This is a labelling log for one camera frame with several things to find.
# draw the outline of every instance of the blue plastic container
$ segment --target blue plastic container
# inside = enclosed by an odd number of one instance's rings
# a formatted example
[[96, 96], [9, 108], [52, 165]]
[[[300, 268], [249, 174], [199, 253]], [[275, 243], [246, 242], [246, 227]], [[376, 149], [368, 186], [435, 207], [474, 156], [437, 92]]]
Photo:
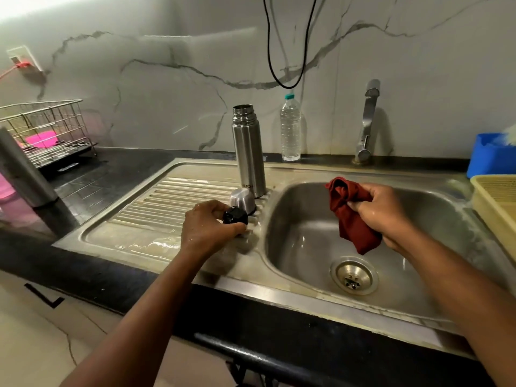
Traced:
[[497, 143], [502, 133], [477, 135], [468, 178], [475, 175], [516, 174], [516, 146]]

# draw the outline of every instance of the drain strainer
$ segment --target drain strainer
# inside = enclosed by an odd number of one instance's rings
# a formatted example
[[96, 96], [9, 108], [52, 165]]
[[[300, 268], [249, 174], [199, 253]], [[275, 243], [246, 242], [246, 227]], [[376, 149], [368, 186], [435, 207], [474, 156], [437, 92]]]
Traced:
[[375, 268], [356, 256], [346, 256], [334, 261], [330, 274], [340, 289], [353, 295], [368, 295], [378, 286]]

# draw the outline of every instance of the black cable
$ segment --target black cable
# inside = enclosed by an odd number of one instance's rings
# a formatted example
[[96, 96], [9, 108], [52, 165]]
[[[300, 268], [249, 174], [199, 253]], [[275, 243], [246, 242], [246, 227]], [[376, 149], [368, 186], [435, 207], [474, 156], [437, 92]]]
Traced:
[[267, 12], [267, 3], [265, 2], [265, 0], [263, 0], [263, 8], [265, 9], [265, 16], [267, 17], [267, 60], [269, 61], [269, 69], [274, 77], [274, 80], [276, 80], [276, 83], [280, 84], [280, 86], [287, 90], [292, 90], [293, 88], [295, 88], [297, 84], [299, 84], [299, 82], [301, 81], [301, 77], [303, 77], [304, 68], [306, 67], [306, 53], [308, 51], [308, 33], [310, 31], [310, 25], [312, 24], [312, 16], [314, 14], [316, 3], [317, 0], [314, 0], [314, 4], [312, 5], [312, 11], [310, 12], [310, 17], [308, 18], [308, 25], [306, 26], [306, 34], [304, 36], [303, 67], [301, 68], [301, 74], [299, 75], [299, 78], [297, 79], [296, 83], [291, 87], [288, 87], [287, 85], [282, 84], [280, 80], [278, 80], [273, 71], [273, 64], [270, 62], [270, 20], [269, 13]]

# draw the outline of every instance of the red cord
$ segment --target red cord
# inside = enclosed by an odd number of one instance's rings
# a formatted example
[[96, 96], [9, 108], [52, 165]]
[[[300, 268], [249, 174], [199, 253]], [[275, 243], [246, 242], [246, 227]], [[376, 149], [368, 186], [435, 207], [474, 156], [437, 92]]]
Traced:
[[30, 62], [28, 62], [28, 61], [21, 61], [21, 62], [15, 64], [13, 67], [10, 67], [7, 71], [3, 72], [0, 75], [0, 79], [2, 79], [3, 77], [7, 76], [9, 73], [14, 71], [15, 69], [19, 69], [19, 68], [23, 68], [23, 67], [28, 67], [28, 66], [32, 66], [32, 64]]

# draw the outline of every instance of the stainless steel sink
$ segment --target stainless steel sink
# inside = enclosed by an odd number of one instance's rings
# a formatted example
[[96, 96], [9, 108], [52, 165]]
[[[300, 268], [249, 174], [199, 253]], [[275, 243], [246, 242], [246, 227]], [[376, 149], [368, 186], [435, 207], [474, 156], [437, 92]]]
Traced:
[[[266, 163], [268, 193], [248, 232], [203, 266], [196, 283], [471, 356], [410, 263], [385, 245], [365, 256], [339, 238], [324, 184], [336, 176], [393, 186], [407, 214], [516, 293], [516, 270], [470, 208], [465, 177]], [[176, 159], [55, 246], [161, 272], [178, 253], [184, 212], [227, 202], [235, 162]]]
[[[483, 229], [447, 195], [427, 189], [397, 188], [412, 221], [433, 238], [462, 255], [503, 287], [509, 277], [495, 262], [500, 256], [482, 238]], [[322, 291], [334, 293], [378, 310], [447, 321], [411, 264], [380, 247], [359, 255], [339, 237], [339, 223], [329, 210], [323, 182], [287, 188], [270, 217], [266, 257], [280, 272]]]

